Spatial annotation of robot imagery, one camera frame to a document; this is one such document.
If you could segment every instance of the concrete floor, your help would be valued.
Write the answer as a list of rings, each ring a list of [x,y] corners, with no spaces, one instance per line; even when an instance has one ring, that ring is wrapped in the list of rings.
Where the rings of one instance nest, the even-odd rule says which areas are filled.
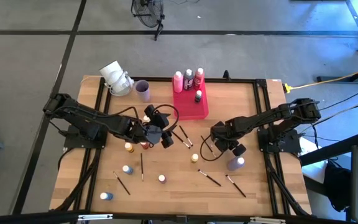
[[[201,0],[181,5],[172,1],[165,1],[166,30],[357,30],[341,1]],[[0,29],[71,29],[79,5],[74,0],[0,0]],[[80,29],[146,30],[130,15],[130,6],[124,0],[88,1]],[[0,140],[6,146],[0,150],[0,215],[9,213],[67,40],[67,36],[0,36]],[[358,37],[163,35],[154,42],[147,35],[78,36],[60,92],[75,97],[83,75],[97,75],[113,60],[133,76],[168,77],[201,66],[208,77],[221,77],[229,70],[234,78],[279,78],[297,86],[314,82],[318,75],[358,71],[357,49]],[[319,100],[322,108],[356,92],[358,85],[319,85],[294,90],[287,101],[309,97]],[[356,102],[358,98],[323,111],[323,116]],[[333,126],[335,119],[346,122]],[[320,124],[317,130],[321,137],[338,140],[358,134],[358,109]],[[47,211],[63,140],[56,130],[48,130],[24,212]],[[320,196],[313,193],[310,197],[315,215],[338,218],[327,212],[331,208],[327,201],[323,203],[327,209],[317,209],[313,204],[324,199],[315,200]]]

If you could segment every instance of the wooden tabletop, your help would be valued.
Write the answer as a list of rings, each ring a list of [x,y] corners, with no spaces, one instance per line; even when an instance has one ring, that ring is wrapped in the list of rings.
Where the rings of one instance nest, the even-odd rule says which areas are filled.
[[[98,92],[98,84],[98,78],[89,78],[84,81],[78,95],[78,101],[93,107]],[[267,80],[267,84],[271,107],[274,108],[285,103],[281,81]],[[150,103],[142,103],[135,91],[127,96],[112,97],[109,113],[135,106],[139,117],[143,118],[144,109],[148,104],[154,106],[164,103],[172,104],[172,86],[170,83],[150,82],[150,90],[152,95]],[[207,162],[202,158],[195,164],[190,162],[192,154],[200,154],[202,143],[200,136],[208,136],[211,126],[218,121],[226,121],[236,116],[252,116],[257,113],[251,84],[207,83],[206,91],[209,105],[207,118],[178,123],[193,142],[194,146],[191,149],[188,149],[176,137],[173,137],[175,143],[168,149],[157,144],[152,149],[143,150],[138,144],[134,145],[135,151],[131,154],[124,149],[125,142],[122,139],[115,138],[111,134],[108,135],[106,147],[101,154],[91,211],[164,215],[272,215],[265,164],[263,155],[259,151],[256,130],[239,140],[247,148],[242,155],[246,160],[246,165],[241,169],[234,172],[227,170],[227,161],[234,157],[231,152],[226,152],[214,162]],[[103,110],[106,93],[105,90],[101,110]],[[264,105],[262,90],[260,90],[260,96],[262,105]],[[173,114],[170,108],[162,108],[161,111]],[[132,111],[125,114],[134,116]],[[170,124],[172,124],[175,117],[171,115],[169,118]],[[176,129],[175,132],[183,139],[185,138],[179,129]],[[213,149],[214,153],[218,155],[219,151],[216,148]],[[84,149],[74,149],[62,160],[50,208],[59,206],[76,185],[84,151]],[[142,182],[140,172],[141,153],[143,153],[144,162],[144,182]],[[203,155],[210,159],[213,158],[206,146],[203,147]],[[299,160],[291,154],[281,153],[280,155],[286,186],[302,208],[311,213]],[[123,173],[122,167],[124,165],[131,166],[134,173],[132,175]],[[200,174],[198,169],[206,172],[222,186],[219,187],[211,182]],[[125,192],[113,171],[121,178],[131,195]],[[160,174],[166,176],[167,182],[165,184],[161,184],[157,180]],[[244,198],[236,190],[226,179],[225,174],[232,177],[233,181],[247,195],[247,198]],[[275,188],[278,209],[282,212],[280,191],[277,186]],[[87,192],[88,186],[85,186],[80,208],[85,207]],[[113,193],[114,199],[112,201],[101,200],[99,197],[101,192]]]

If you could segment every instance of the purple cup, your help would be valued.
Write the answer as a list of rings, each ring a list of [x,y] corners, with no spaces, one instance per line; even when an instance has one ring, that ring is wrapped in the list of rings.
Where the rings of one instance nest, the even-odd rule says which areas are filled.
[[[137,81],[135,84],[135,90],[141,101],[150,101],[150,88],[149,83],[146,80]]]

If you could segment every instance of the bottle cap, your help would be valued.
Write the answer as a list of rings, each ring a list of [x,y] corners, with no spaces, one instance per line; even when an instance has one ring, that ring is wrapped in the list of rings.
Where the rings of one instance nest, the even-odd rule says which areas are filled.
[[[132,147],[132,145],[129,142],[125,143],[125,148],[126,149],[130,149],[131,147]]]
[[[175,72],[175,74],[173,75],[175,78],[181,78],[182,77],[182,74],[181,72],[177,71]]]
[[[150,118],[145,115],[145,116],[143,117],[143,121],[144,121],[144,122],[150,122]]]
[[[191,75],[192,71],[190,69],[186,70],[186,75]]]
[[[197,161],[197,160],[198,160],[198,155],[197,155],[197,154],[193,154],[193,155],[191,156],[191,160],[192,160],[192,161]]]
[[[123,166],[122,171],[128,172],[129,171],[129,166],[127,166],[127,165]]]
[[[165,181],[165,176],[164,175],[159,175],[158,180],[161,182]]]
[[[107,195],[107,193],[103,192],[100,194],[100,199],[105,200],[106,198],[108,198],[109,196]]]
[[[243,157],[240,157],[240,158],[237,158],[237,163],[238,164],[244,164],[246,161],[244,160],[244,158]]]

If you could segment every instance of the red plastic tray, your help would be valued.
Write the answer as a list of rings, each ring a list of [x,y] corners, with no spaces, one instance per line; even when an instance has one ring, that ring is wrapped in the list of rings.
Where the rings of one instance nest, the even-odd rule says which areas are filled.
[[[207,94],[205,88],[205,82],[201,84],[200,89],[203,94],[201,97],[201,101],[199,103],[195,102],[196,92],[197,90],[192,88],[191,90],[183,89],[180,93],[175,93],[173,91],[172,84],[172,92],[173,92],[173,105],[179,111],[179,120],[196,120],[196,119],[205,119],[208,116],[208,101]]]

